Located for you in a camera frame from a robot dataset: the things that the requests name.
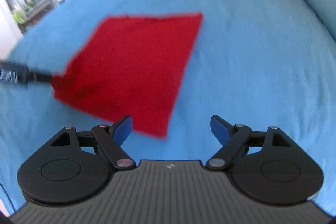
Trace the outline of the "red knit sweater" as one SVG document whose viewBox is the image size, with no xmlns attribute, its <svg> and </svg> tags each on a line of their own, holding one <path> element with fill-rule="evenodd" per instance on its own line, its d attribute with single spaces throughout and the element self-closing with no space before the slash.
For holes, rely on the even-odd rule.
<svg viewBox="0 0 336 224">
<path fill-rule="evenodd" d="M 105 18 L 53 76 L 54 97 L 111 122 L 129 115 L 135 131 L 166 137 L 202 21 L 200 12 Z"/>
</svg>

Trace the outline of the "green tissue pack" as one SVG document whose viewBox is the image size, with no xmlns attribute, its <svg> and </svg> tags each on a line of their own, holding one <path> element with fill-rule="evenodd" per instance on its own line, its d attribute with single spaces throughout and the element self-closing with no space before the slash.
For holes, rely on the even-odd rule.
<svg viewBox="0 0 336 224">
<path fill-rule="evenodd" d="M 25 13 L 21 12 L 21 11 L 18 11 L 18 10 L 14 10 L 12 12 L 12 15 L 13 15 L 13 18 L 16 22 L 17 25 L 20 25 L 20 24 L 25 24 L 26 22 L 26 15 Z"/>
</svg>

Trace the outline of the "blue bed sheet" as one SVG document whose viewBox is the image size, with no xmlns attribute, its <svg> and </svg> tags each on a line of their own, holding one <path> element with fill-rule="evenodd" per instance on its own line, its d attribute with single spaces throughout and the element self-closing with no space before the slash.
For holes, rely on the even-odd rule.
<svg viewBox="0 0 336 224">
<path fill-rule="evenodd" d="M 69 0 L 9 60 L 62 72 L 106 16 L 192 11 L 204 19 L 167 138 L 134 132 L 123 149 L 135 161 L 205 161 L 220 148 L 214 114 L 253 130 L 278 126 L 322 168 L 316 202 L 335 214 L 335 40 L 304 0 Z"/>
</svg>

